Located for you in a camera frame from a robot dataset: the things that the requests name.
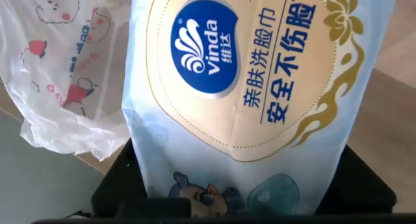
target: plastic bag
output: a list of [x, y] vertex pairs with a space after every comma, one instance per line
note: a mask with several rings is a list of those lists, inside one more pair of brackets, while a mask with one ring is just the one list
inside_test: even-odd
[[0, 0], [0, 75], [31, 145], [103, 160], [128, 140], [121, 103], [130, 4]]
[[394, 4], [133, 0], [122, 108], [148, 195], [313, 214]]

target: gold decorative pattern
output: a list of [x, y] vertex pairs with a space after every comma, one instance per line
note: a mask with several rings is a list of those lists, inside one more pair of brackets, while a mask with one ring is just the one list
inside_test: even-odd
[[[361, 20], [355, 16], [351, 16], [351, 13], [355, 11], [357, 6], [358, 0], [327, 0], [326, 8], [330, 11], [330, 15], [326, 17], [324, 23], [331, 28], [330, 40], [333, 42], [337, 41], [339, 46], [343, 46], [347, 41], [351, 40], [352, 45], [357, 52], [356, 62], [334, 80], [332, 88], [319, 100], [316, 110], [322, 105], [326, 105], [326, 109], [303, 119], [300, 122], [295, 135], [285, 146], [292, 144], [299, 137], [299, 142], [294, 146], [300, 145], [301, 143], [304, 143], [311, 134], [327, 127], [335, 119], [338, 113], [338, 106], [336, 103], [338, 89], [343, 84], [346, 84], [346, 90], [341, 94], [341, 97], [344, 97], [356, 82], [359, 68], [365, 59], [363, 48], [354, 39], [355, 34], [364, 33]], [[341, 65], [347, 65], [352, 59], [352, 54], [347, 53], [341, 60]], [[320, 125], [316, 129], [305, 132], [306, 128], [314, 121], [318, 121]]]

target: beige label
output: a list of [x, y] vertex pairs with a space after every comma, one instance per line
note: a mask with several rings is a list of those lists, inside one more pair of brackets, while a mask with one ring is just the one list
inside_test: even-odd
[[172, 25], [192, 1], [154, 0], [146, 52], [155, 99], [184, 128], [235, 160], [270, 156], [292, 139], [332, 77], [335, 44], [323, 24], [329, 14], [324, 0], [213, 0], [238, 17], [238, 72], [222, 95], [195, 90], [172, 59]]

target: red cartoon print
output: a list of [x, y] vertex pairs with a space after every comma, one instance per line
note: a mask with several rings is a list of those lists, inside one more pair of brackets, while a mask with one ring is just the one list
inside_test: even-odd
[[111, 22], [109, 17], [100, 14], [99, 8], [94, 8], [92, 12], [90, 33], [88, 34], [87, 43], [100, 42], [104, 40], [110, 31]]
[[97, 84], [93, 84], [90, 79], [80, 78], [78, 84], [72, 84], [68, 90], [68, 96], [62, 104], [62, 107], [66, 108], [70, 104], [78, 104], [80, 109], [85, 116], [85, 110], [83, 107], [83, 99], [91, 95], [94, 92], [94, 88], [97, 87]]
[[70, 23], [78, 14], [79, 0], [35, 0], [36, 13], [45, 23]]
[[29, 51], [32, 54], [38, 55], [40, 58], [43, 58], [45, 56], [46, 46], [46, 41], [43, 42], [41, 40], [33, 40], [29, 42]]

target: cartoon character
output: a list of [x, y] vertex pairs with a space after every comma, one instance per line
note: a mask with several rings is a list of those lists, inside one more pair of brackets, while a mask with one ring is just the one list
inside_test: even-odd
[[23, 54], [29, 50], [32, 54], [39, 56], [39, 58], [43, 58], [45, 57], [45, 49], [47, 46], [47, 42], [46, 41], [41, 41], [41, 40], [33, 40], [29, 42], [29, 47], [26, 48], [24, 50], [24, 52], [22, 52], [20, 58], [24, 59]]
[[98, 9], [94, 9], [91, 20], [88, 21], [91, 23], [91, 27], [87, 43], [96, 43], [104, 40], [110, 31], [111, 22], [109, 17], [98, 13]]
[[83, 107], [83, 99], [91, 95], [94, 92], [94, 87], [97, 84], [93, 84], [90, 79], [80, 78], [78, 84], [72, 84], [68, 90], [68, 95], [62, 104], [62, 107], [66, 108], [69, 105], [78, 105], [81, 109], [83, 116], [85, 116], [85, 110]]
[[28, 71], [42, 67], [43, 58], [46, 55], [47, 42], [42, 40], [32, 40], [20, 55], [23, 67]]
[[36, 13], [45, 23], [70, 23], [78, 14], [79, 0], [34, 0]]
[[294, 214], [298, 201], [298, 185], [283, 173], [263, 181], [247, 198], [248, 209], [255, 216]]
[[227, 188], [223, 193], [212, 184], [202, 188], [188, 182], [188, 177], [180, 172], [174, 173], [176, 184], [170, 188], [168, 197], [188, 198], [192, 217], [218, 217], [243, 214], [244, 201], [236, 188]]

